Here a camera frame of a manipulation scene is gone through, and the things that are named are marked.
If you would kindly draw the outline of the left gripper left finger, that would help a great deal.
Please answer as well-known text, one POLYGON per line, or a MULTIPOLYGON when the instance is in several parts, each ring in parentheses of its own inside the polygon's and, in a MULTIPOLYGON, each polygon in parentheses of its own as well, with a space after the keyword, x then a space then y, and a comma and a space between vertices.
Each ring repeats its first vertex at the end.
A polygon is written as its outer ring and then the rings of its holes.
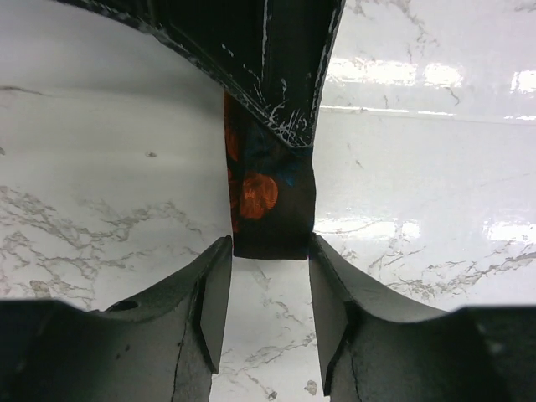
POLYGON ((219 370, 230 237, 104 311, 1 303, 4 401, 206 401, 219 370))

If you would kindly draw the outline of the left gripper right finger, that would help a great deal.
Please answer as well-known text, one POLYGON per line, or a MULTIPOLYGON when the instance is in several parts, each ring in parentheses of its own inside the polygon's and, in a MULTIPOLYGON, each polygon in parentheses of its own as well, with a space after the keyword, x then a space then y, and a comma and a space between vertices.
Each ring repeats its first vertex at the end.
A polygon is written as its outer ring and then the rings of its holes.
POLYGON ((534 400, 534 307, 444 312, 376 281, 319 235, 309 276, 330 400, 534 400))

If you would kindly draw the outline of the black orange floral tie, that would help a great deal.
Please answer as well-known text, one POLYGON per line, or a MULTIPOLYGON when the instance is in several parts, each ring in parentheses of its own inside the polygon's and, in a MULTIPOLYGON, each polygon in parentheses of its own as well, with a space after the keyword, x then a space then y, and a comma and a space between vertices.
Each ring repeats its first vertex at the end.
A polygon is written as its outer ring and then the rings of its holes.
POLYGON ((150 34, 224 90, 234 255, 305 260, 313 143, 341 1, 80 1, 150 34))

